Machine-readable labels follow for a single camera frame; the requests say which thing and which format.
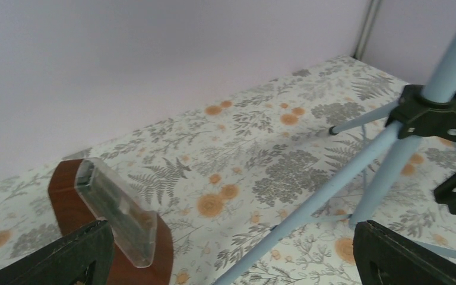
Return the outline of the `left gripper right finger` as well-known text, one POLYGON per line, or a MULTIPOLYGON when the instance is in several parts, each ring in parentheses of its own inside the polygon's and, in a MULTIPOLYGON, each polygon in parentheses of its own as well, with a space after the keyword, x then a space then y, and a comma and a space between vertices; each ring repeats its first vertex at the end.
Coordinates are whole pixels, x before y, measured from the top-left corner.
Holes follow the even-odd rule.
POLYGON ((368 220, 358 223, 353 256, 362 284, 456 284, 456 250, 410 240, 368 220))

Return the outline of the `light blue music stand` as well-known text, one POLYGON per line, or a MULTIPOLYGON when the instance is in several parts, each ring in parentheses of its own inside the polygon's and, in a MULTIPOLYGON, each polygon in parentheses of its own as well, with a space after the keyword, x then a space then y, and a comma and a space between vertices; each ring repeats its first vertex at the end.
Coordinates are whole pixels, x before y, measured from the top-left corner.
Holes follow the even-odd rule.
POLYGON ((240 261, 217 278, 216 284, 233 283, 280 239, 294 229, 312 223, 313 213, 381 154, 385 155, 384 161, 364 190, 354 213, 348 216, 351 226, 372 217, 422 138, 441 137, 451 141, 456 149, 456 34, 427 84, 407 85, 397 101, 332 126, 329 133, 337 135, 381 118, 387 119, 385 129, 240 261))

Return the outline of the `clear plastic metronome cover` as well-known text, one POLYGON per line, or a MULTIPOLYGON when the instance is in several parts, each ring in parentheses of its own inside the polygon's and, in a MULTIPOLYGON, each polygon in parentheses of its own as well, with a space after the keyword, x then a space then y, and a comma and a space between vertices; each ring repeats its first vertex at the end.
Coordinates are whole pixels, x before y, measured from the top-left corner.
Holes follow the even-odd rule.
POLYGON ((157 211, 100 158, 81 160, 74 188, 95 218, 109 222, 129 262, 149 267, 156 248, 157 211))

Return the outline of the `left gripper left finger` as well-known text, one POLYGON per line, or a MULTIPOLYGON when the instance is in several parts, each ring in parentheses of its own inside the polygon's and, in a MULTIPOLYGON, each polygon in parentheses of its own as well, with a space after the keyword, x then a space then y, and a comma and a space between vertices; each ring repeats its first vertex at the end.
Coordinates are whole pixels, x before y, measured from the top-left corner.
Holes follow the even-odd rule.
POLYGON ((0 284, 106 284, 112 228, 95 220, 0 270, 0 284))

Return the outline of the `brown wooden metronome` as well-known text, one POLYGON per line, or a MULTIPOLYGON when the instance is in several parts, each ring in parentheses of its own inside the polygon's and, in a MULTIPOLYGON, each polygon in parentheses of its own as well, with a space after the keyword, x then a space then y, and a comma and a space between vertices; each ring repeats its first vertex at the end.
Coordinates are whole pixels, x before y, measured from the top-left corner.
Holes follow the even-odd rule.
MULTIPOLYGON (((96 218, 74 188, 75 175, 82 159, 62 161, 56 167, 48 194, 63 235, 67 235, 96 218)), ((157 213, 157 236, 154 261, 147 268, 134 267, 115 243, 115 255, 107 284, 169 284, 173 267, 173 242, 169 227, 157 213)))

